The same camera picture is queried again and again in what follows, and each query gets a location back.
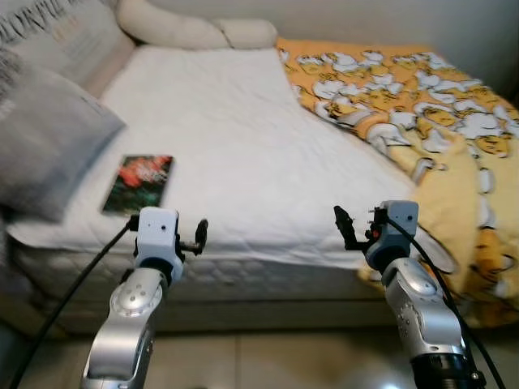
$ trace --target black cable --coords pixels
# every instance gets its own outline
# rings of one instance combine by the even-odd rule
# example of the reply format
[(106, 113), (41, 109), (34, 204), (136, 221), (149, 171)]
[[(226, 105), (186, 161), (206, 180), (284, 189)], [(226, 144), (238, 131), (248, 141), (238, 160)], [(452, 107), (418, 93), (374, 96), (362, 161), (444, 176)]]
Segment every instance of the black cable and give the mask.
[(106, 253), (108, 253), (108, 251), (118, 242), (118, 240), (121, 239), (122, 235), (124, 235), (126, 231), (128, 231), (128, 229), (131, 229), (131, 227), (133, 227), (134, 223), (135, 220), (133, 218), (132, 220), (128, 221), (124, 228), (121, 231), (119, 231), (119, 233), (105, 247), (103, 247), (103, 250), (101, 250), (99, 254), (96, 255), (96, 257), (88, 264), (88, 266), (86, 266), (86, 268), (83, 269), (83, 271), (75, 279), (74, 284), (72, 284), (72, 286), (66, 291), (65, 297), (63, 297), (63, 299), (59, 302), (58, 306), (54, 308), (52, 313), (45, 320), (43, 326), (41, 326), (40, 330), (38, 331), (36, 338), (34, 338), (34, 340), (32, 341), (29, 350), (25, 353), (24, 359), (20, 363), (11, 381), (11, 385), (9, 386), (10, 389), (18, 388), (18, 385), (21, 382), (22, 377), (24, 376), (25, 370), (27, 370), (29, 364), (31, 363), (31, 360), (34, 357), (36, 350), (38, 350), (38, 347), (40, 347), (41, 342), (44, 340), (45, 336), (47, 335), (47, 332), (52, 327), (54, 321), (63, 310), (63, 307), (69, 302), (72, 295), (74, 295), (75, 291), (83, 283), (84, 279), (87, 278), (88, 274), (90, 274), (92, 269), (99, 263), (99, 261), (102, 260)]
[(443, 277), (440, 274), (440, 271), (438, 270), (438, 267), (431, 261), (431, 258), (429, 258), (429, 255), (425, 252), (425, 250), (418, 244), (417, 241), (414, 240), (414, 238), (407, 233), (396, 221), (387, 218), (388, 223), (393, 226), (395, 229), (398, 230), (399, 233), (401, 233), (408, 241), (410, 241), (414, 247), (416, 247), (416, 250), (420, 253), (423, 260), (426, 262), (427, 265), (431, 268), (432, 272), (434, 273), (436, 279), (438, 280), (438, 283), (440, 284), (440, 287), (444, 290), (445, 299), (447, 300), (446, 303), (448, 307), (453, 310), (454, 314), (456, 315), (458, 321), (461, 325), (461, 333), (465, 334), (463, 337), (465, 338), (465, 349), (467, 351), (467, 359), (469, 360), (469, 363), (472, 365), (476, 370), (476, 365), (474, 362), (474, 356), (472, 355), (472, 351), (470, 350), (470, 345), (468, 338), (471, 338), (472, 341), (476, 344), (476, 347), (479, 349), (480, 353), (483, 355), (483, 358), (485, 359), (485, 362), (488, 365), (488, 369), (491, 371), (492, 377), (494, 377), (495, 383), (497, 384), (497, 387), (499, 389), (506, 389), (506, 386), (504, 385), (503, 379), (500, 376), (499, 371), (495, 367), (495, 364), (488, 353), (487, 349), (477, 338), (477, 336), (472, 332), (472, 330), (469, 328), (463, 317), (461, 317), (460, 311), (457, 309), (456, 303), (453, 299), (453, 295), (450, 293), (450, 290), (448, 289), (447, 284), (445, 284), (445, 281)]

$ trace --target pillow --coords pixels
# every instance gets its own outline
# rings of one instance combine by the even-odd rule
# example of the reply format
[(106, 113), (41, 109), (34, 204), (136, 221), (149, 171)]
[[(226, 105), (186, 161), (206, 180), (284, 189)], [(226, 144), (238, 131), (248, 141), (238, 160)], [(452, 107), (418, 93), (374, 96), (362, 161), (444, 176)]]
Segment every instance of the pillow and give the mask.
[(184, 16), (147, 0), (121, 0), (121, 28), (146, 43), (180, 49), (262, 49), (273, 47), (277, 31), (267, 20), (206, 19)]
[(134, 48), (117, 25), (115, 3), (0, 0), (0, 46), (99, 96), (100, 81), (108, 83)]
[(83, 89), (0, 49), (0, 204), (61, 220), (101, 149), (124, 127)]

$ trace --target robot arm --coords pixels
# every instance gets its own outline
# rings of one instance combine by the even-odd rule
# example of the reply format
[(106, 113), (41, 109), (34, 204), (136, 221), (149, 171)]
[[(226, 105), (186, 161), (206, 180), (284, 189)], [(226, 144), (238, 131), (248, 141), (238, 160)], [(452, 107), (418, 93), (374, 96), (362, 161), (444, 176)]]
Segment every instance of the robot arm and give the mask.
[(466, 358), (460, 323), (445, 304), (441, 287), (409, 258), (410, 242), (387, 222), (394, 220), (415, 235), (418, 205), (410, 201), (382, 203), (366, 232), (367, 242), (357, 242), (353, 220), (346, 211), (334, 210), (345, 248), (361, 250), (370, 267), (382, 275), (386, 300), (397, 317), (417, 388), (484, 388), (483, 375)]
[(169, 287), (182, 276), (182, 250), (200, 254), (208, 222), (195, 243), (180, 242), (178, 213), (146, 207), (139, 215), (136, 269), (112, 293), (109, 315), (92, 344), (82, 389), (140, 389), (152, 353), (153, 318)]

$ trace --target cartoon print blanket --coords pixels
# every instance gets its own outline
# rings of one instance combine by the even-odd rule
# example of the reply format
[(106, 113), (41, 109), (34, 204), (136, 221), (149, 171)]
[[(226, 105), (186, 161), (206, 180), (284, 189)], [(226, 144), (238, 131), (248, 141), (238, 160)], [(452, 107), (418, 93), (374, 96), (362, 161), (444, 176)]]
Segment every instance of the cartoon print blanket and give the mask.
[(518, 320), (519, 113), (427, 47), (277, 48), (303, 107), (414, 180), (419, 224), (450, 254), (436, 264), (471, 323)]

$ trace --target book cover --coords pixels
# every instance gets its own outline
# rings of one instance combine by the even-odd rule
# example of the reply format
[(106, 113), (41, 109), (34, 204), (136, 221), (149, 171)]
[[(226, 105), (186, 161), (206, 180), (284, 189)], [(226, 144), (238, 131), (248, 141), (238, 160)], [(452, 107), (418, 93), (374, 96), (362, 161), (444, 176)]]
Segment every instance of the book cover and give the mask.
[(124, 156), (103, 212), (132, 215), (159, 207), (172, 156)]

